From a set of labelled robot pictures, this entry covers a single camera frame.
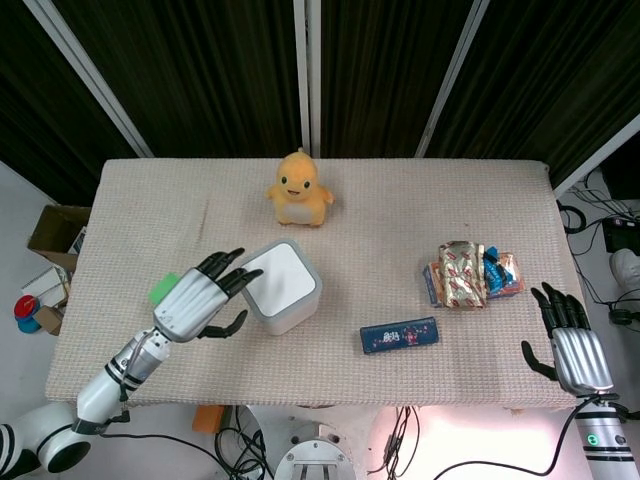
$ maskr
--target beige tablecloth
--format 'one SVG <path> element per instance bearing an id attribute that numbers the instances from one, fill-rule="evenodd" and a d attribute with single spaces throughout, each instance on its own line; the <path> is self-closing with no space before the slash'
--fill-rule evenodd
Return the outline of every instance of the beige tablecloth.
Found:
<path id="1" fill-rule="evenodd" d="M 47 384 L 79 390 L 137 331 L 152 325 L 147 294 L 167 272 L 210 253 L 295 239 L 324 282 L 317 313 L 280 337 L 254 319 L 226 340 L 173 345 L 133 402 L 198 404 L 497 404 L 567 406 L 534 374 L 528 339 L 551 353 L 533 298 L 481 312 L 429 305 L 421 271 L 448 240 L 514 252 L 529 286 L 580 296 L 547 168 L 532 161 L 319 160 L 337 198 L 327 223 L 276 223 L 265 199 L 279 159 L 131 159 L 106 164 Z M 238 295 L 215 318 L 231 322 Z M 440 342 L 365 356 L 364 325 L 433 315 Z"/>

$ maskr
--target yellow duck plush toy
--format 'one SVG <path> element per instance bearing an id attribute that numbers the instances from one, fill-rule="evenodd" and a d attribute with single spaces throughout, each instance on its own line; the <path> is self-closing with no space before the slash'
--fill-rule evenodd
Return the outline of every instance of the yellow duck plush toy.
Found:
<path id="1" fill-rule="evenodd" d="M 276 219 L 282 225 L 297 223 L 319 227 L 324 223 L 327 204 L 333 194 L 318 185 L 318 169 L 302 149 L 284 157 L 278 166 L 276 184 L 267 190 L 273 201 Z"/>

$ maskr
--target blue wrapper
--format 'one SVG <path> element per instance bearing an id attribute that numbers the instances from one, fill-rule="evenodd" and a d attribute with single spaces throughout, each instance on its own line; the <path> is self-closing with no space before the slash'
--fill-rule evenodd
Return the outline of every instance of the blue wrapper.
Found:
<path id="1" fill-rule="evenodd" d="M 382 352 L 397 348 L 416 347 L 437 343 L 438 328 L 433 317 L 387 323 L 360 329 L 364 353 Z"/>

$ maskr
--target robotic arm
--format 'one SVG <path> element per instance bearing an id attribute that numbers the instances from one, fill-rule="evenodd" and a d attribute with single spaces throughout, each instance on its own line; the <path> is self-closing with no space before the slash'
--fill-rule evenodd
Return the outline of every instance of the robotic arm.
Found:
<path id="1" fill-rule="evenodd" d="M 52 473 L 76 465 L 91 441 L 110 423 L 128 421 L 128 411 L 113 417 L 169 357 L 172 342 L 194 338 L 226 338 L 236 333 L 247 316 L 243 310 L 226 328 L 209 326 L 220 309 L 262 270 L 233 270 L 218 277 L 244 249 L 217 252 L 189 269 L 153 311 L 153 328 L 138 332 L 78 394 L 77 415 L 64 403 L 27 413 L 12 424 L 0 425 L 0 480 L 10 480 L 41 465 Z"/>
<path id="2" fill-rule="evenodd" d="M 557 381 L 566 392 L 584 399 L 575 416 L 583 451 L 594 480 L 640 480 L 631 448 L 618 413 L 610 402 L 613 381 L 598 336 L 591 330 L 584 308 L 571 295 L 563 295 L 547 283 L 547 296 L 532 288 L 547 330 L 555 367 L 542 364 L 529 342 L 522 354 L 529 367 Z"/>

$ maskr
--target white plastic container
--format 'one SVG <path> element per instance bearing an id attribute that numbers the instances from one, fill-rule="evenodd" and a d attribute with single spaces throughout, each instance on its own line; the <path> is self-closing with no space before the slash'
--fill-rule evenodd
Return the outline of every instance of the white plastic container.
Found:
<path id="1" fill-rule="evenodd" d="M 242 294 L 271 335 L 282 335 L 316 312 L 322 280 L 293 240 L 278 240 L 258 250 L 242 266 L 264 270 Z"/>

